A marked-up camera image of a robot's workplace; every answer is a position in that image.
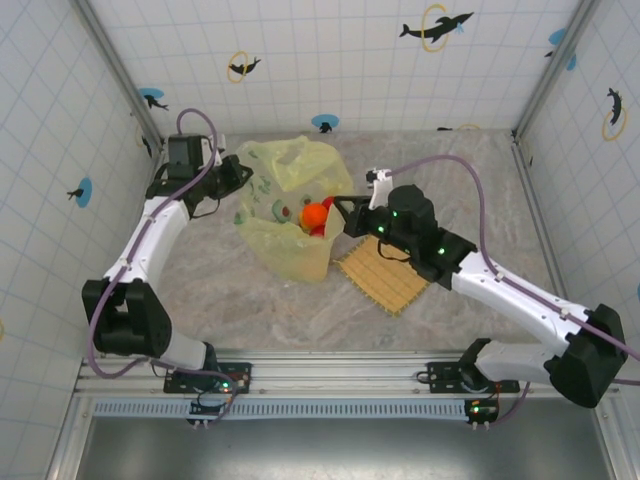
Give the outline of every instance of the yellow plastic bag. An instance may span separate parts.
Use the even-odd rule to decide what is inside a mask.
[[[352,195],[353,182],[338,151],[301,136],[293,140],[247,142],[236,152],[253,177],[240,194],[235,224],[240,236],[269,269],[297,281],[319,282],[327,275],[331,246],[343,221],[331,207],[324,238],[298,226],[309,202]]]

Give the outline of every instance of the white tiled wall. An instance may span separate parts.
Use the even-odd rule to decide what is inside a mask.
[[[92,0],[139,87],[164,92],[152,108],[165,132],[197,105],[224,132],[308,131],[317,114],[339,129],[512,128],[578,0]],[[439,52],[399,38],[443,15],[472,13]],[[439,47],[444,39],[431,49]],[[261,60],[227,77],[245,51]],[[243,57],[234,64],[244,63]],[[203,128],[193,119],[194,128]]]
[[[616,309],[640,349],[640,2],[605,0],[577,55],[528,136],[531,175],[570,297]],[[624,130],[624,112],[614,129],[605,123],[609,88]],[[604,140],[603,123],[617,139]],[[640,390],[625,395],[637,418]]]
[[[68,0],[0,3],[0,478],[42,478],[152,163]],[[84,209],[66,192],[93,182]]]

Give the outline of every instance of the yellow ring decal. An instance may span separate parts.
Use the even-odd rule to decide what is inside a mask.
[[[622,121],[622,127],[620,127],[620,131],[616,133],[613,137],[607,137],[607,122],[613,116],[613,112],[610,111],[604,117],[604,122],[602,122],[602,138],[604,138],[605,142],[613,142],[614,140],[616,140],[622,134],[622,132],[624,132],[624,129],[627,126],[627,119],[628,119],[627,110],[624,107],[620,107],[620,110],[622,110],[622,113],[624,113],[624,120]]]
[[[233,78],[231,78],[231,65],[233,64],[233,61],[240,55],[244,57],[244,69],[242,70],[242,76],[239,79],[234,80]],[[227,78],[231,83],[240,83],[247,75],[247,68],[249,68],[249,55],[247,55],[247,52],[245,52],[244,50],[240,50],[239,52],[236,52],[233,57],[231,57],[231,60],[229,60],[229,65],[227,66]]]
[[[439,3],[434,3],[434,4],[433,4],[433,5],[431,5],[429,8],[427,8],[427,9],[424,11],[424,15],[422,15],[422,25],[421,25],[421,27],[422,27],[422,28],[421,28],[421,30],[420,30],[420,38],[422,39],[422,48],[424,49],[424,51],[425,51],[425,52],[429,52],[429,53],[436,53],[436,52],[439,52],[440,50],[442,50],[442,49],[445,47],[445,45],[447,44],[447,41],[449,40],[449,34],[447,33],[447,34],[445,35],[445,37],[444,37],[444,42],[442,42],[442,45],[440,45],[438,48],[433,48],[433,49],[432,49],[432,48],[429,48],[429,47],[427,46],[427,44],[426,44],[426,43],[424,43],[424,27],[425,27],[425,22],[426,22],[426,20],[427,20],[427,15],[429,15],[429,12],[430,12],[431,10],[434,10],[434,9],[436,9],[436,8],[438,8],[438,9],[442,10],[442,12],[443,12],[443,13],[447,13],[447,9],[446,9],[446,8],[444,8],[444,7],[443,7],[442,5],[440,5]]]
[[[136,140],[136,145],[138,146],[138,148],[142,148],[144,145],[140,140],[138,140],[138,138],[142,138],[142,133],[140,132],[140,124],[136,125],[136,129],[133,132],[133,136]]]

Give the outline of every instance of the white arm segment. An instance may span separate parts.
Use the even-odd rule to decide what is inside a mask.
[[[138,232],[147,221],[151,213],[160,205],[167,197],[153,197],[144,202],[144,210],[142,218],[138,222],[138,226],[131,235],[129,243],[122,251],[118,261],[105,274],[110,280],[118,273],[120,268],[126,265],[126,258],[131,247],[138,237]],[[140,244],[138,251],[133,257],[131,268],[128,270],[120,283],[131,283],[136,278],[151,285],[153,290],[158,289],[160,274],[164,268],[164,264],[171,253],[171,248],[175,243],[180,232],[187,226],[189,221],[189,213],[187,207],[182,201],[172,201],[162,212],[156,217],[153,224],[147,230],[144,240]]]
[[[131,235],[131,239],[123,250],[118,261],[105,274],[110,280],[118,273],[123,265],[126,265],[126,258],[135,239],[138,237],[140,229],[147,221],[151,213],[167,197],[154,197],[144,203],[142,217],[138,226]],[[140,279],[151,285],[154,291],[158,289],[160,274],[164,264],[171,253],[180,232],[187,226],[189,213],[182,201],[172,201],[156,217],[155,222],[149,227],[147,233],[138,247],[138,251],[131,262],[131,269],[125,272],[120,279],[120,283],[131,283],[135,279]],[[193,340],[182,335],[172,325],[171,340],[167,350],[160,356],[160,360],[182,368],[199,370],[202,368],[206,355],[204,343]]]
[[[587,321],[585,307],[563,300],[536,287],[532,283],[518,277],[494,262],[499,272],[528,290],[545,298],[578,319]],[[566,336],[576,334],[580,327],[561,318],[534,299],[519,292],[515,288],[499,281],[487,268],[479,252],[473,252],[460,263],[460,272],[454,273],[451,280],[452,289],[481,301],[510,318],[522,328],[538,338],[544,346],[555,355],[562,356],[569,343]]]
[[[478,354],[475,366],[492,382],[514,378],[549,385],[544,363],[553,353],[540,343],[506,344],[492,340]]]

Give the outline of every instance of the gray floor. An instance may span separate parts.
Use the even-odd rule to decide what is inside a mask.
[[[78,479],[605,480],[593,411],[529,400],[489,432],[443,420],[94,420]]]
[[[285,135],[242,135],[227,140],[233,152],[248,140]],[[335,146],[366,194],[367,168],[396,167],[437,153],[454,153],[478,170],[487,195],[491,255],[527,280],[550,289],[507,132],[409,132],[311,135]],[[474,242],[478,198],[468,173],[451,162],[405,173],[436,208],[442,226]],[[207,203],[198,212],[213,207]],[[480,303],[431,286],[403,314],[389,316],[364,297],[337,266],[319,285],[284,281],[253,256],[233,225],[237,196],[181,234],[163,271],[159,297],[183,333],[218,347],[313,350],[464,349],[477,337],[531,341],[527,332]],[[341,235],[339,258],[356,241]]]

